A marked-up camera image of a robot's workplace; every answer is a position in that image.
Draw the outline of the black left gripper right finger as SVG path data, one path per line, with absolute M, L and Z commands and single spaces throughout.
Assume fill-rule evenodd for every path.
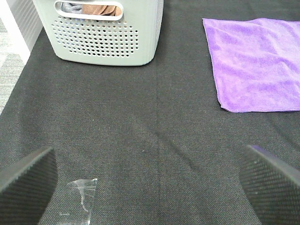
M 268 151 L 248 145 L 239 179 L 263 225 L 300 223 L 300 172 Z

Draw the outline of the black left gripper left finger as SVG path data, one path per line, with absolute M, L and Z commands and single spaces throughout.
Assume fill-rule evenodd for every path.
M 54 149 L 42 147 L 0 173 L 0 223 L 37 225 L 55 191 Z

